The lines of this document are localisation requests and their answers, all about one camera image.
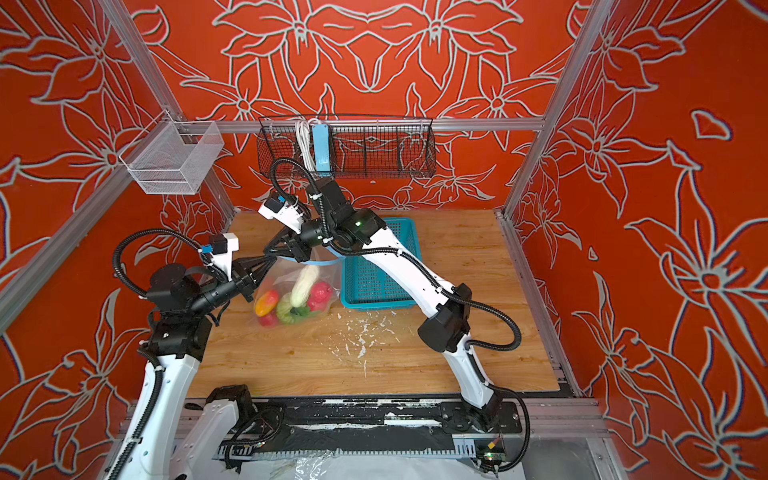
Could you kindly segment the white daikon toy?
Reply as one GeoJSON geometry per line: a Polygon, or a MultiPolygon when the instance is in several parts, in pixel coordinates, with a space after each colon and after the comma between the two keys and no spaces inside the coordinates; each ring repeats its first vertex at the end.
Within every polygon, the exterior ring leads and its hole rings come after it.
{"type": "Polygon", "coordinates": [[[319,274],[320,268],[316,265],[305,265],[300,270],[290,293],[290,302],[294,307],[299,307],[307,303],[311,287],[318,280],[319,274]]]}

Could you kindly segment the red round fruit toy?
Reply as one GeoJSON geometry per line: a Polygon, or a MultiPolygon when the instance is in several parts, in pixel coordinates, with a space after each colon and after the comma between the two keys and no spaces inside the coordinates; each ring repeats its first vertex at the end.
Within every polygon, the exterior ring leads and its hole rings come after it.
{"type": "Polygon", "coordinates": [[[311,287],[309,299],[315,303],[327,303],[334,293],[334,288],[328,282],[318,281],[311,287]]]}

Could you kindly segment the red strawberry toy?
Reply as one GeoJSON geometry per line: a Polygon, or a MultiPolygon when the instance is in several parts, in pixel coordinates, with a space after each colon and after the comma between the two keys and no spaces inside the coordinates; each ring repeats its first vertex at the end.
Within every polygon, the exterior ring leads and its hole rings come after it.
{"type": "Polygon", "coordinates": [[[307,301],[307,306],[309,307],[311,313],[325,312],[328,309],[328,302],[310,298],[307,301]]]}

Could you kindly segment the yellow orange pepper toy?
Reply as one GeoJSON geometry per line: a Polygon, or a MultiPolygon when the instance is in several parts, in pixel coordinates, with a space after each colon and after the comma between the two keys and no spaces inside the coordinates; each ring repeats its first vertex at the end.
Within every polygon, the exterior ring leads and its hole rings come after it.
{"type": "Polygon", "coordinates": [[[280,294],[270,289],[258,297],[253,305],[253,311],[258,317],[266,317],[275,309],[279,300],[280,294]]]}

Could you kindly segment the clear zip top bag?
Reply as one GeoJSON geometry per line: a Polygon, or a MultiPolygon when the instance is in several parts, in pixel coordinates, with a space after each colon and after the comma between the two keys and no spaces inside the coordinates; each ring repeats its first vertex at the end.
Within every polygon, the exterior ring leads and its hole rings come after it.
{"type": "Polygon", "coordinates": [[[325,318],[340,300],[342,266],[342,258],[323,247],[306,262],[279,257],[257,289],[252,319],[271,328],[325,318]]]}

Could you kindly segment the green cabbage toy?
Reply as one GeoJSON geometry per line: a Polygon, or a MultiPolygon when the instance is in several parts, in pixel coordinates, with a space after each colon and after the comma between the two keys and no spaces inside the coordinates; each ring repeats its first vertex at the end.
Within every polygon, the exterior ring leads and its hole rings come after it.
{"type": "Polygon", "coordinates": [[[299,307],[294,307],[291,304],[290,299],[290,294],[285,294],[280,298],[275,308],[278,321],[284,325],[294,325],[307,320],[311,314],[309,306],[304,304],[299,307]]]}

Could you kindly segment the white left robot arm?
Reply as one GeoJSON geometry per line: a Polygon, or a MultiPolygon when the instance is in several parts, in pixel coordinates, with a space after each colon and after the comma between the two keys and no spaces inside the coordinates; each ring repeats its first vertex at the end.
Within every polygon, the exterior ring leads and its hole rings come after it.
{"type": "Polygon", "coordinates": [[[143,289],[122,265],[124,250],[147,229],[129,235],[115,248],[112,267],[116,277],[140,298],[153,304],[148,315],[150,337],[138,348],[145,359],[145,373],[137,409],[109,479],[168,479],[179,415],[191,381],[196,375],[213,327],[229,303],[241,296],[251,301],[266,273],[274,265],[270,256],[233,258],[237,238],[214,235],[206,245],[169,230],[168,235],[193,248],[200,267],[171,263],[155,271],[143,289]]]}

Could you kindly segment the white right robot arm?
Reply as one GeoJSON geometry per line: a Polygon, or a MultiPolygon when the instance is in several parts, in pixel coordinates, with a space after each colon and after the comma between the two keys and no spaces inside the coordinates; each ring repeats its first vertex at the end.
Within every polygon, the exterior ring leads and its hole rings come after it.
{"type": "Polygon", "coordinates": [[[263,201],[259,214],[283,226],[266,252],[305,261],[313,248],[326,247],[346,259],[365,259],[386,273],[424,314],[418,336],[447,361],[473,424],[483,431],[495,428],[503,390],[489,379],[476,351],[516,350],[522,343],[522,333],[515,321],[474,300],[466,284],[453,285],[434,273],[406,248],[383,218],[368,208],[354,208],[335,180],[310,181],[308,198],[316,210],[314,214],[281,188],[263,201]],[[491,343],[473,338],[469,316],[475,310],[503,321],[513,333],[512,341],[491,343]]]}

